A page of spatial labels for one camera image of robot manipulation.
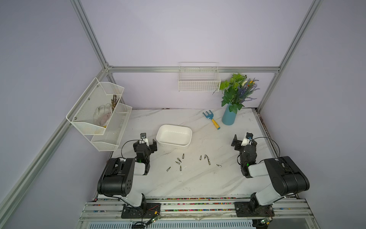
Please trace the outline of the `white rectangular storage box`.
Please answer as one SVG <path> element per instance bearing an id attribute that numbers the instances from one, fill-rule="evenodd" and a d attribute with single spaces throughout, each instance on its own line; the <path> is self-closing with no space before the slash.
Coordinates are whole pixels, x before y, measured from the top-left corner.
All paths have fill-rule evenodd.
<path id="1" fill-rule="evenodd" d="M 190 145 L 193 132 L 188 127 L 162 125 L 157 133 L 156 140 L 160 144 L 185 148 Z"/>

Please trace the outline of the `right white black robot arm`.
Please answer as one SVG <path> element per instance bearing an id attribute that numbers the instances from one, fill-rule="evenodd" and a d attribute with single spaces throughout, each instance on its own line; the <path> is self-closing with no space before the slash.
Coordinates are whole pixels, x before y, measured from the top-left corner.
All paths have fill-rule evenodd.
<path id="1" fill-rule="evenodd" d="M 271 181 L 263 190 L 251 195 L 243 210 L 237 207 L 240 213 L 254 214 L 270 208 L 274 202 L 287 195 L 309 190 L 308 178 L 289 156 L 276 156 L 256 162 L 257 142 L 252 133 L 248 132 L 243 140 L 234 136 L 231 146 L 239 152 L 237 162 L 244 177 L 269 177 Z"/>

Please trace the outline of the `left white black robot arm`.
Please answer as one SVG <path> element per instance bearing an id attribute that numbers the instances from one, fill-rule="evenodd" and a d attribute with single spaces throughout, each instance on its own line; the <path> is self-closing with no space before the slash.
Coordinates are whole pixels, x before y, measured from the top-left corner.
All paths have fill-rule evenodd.
<path id="1" fill-rule="evenodd" d="M 133 144 L 135 158 L 110 158 L 100 176 L 97 192 L 109 198 L 116 198 L 128 208 L 146 210 L 145 195 L 133 190 L 134 176 L 146 176 L 150 170 L 150 155 L 157 151 L 155 140 L 149 144 L 142 138 Z"/>

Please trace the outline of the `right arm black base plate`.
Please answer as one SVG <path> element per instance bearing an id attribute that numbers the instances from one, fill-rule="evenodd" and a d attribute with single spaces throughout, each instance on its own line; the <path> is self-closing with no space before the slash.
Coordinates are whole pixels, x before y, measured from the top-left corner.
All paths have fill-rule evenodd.
<path id="1" fill-rule="evenodd" d="M 261 206 L 251 202 L 235 202 L 234 209 L 237 217 L 273 217 L 274 211 L 271 205 Z"/>

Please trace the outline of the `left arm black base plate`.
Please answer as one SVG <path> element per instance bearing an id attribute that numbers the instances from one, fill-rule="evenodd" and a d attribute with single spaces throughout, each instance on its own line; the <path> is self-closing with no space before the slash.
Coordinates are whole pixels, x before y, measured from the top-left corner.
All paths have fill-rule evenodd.
<path id="1" fill-rule="evenodd" d="M 152 219 L 160 214 L 161 203 L 143 203 L 140 207 L 124 204 L 122 219 Z"/>

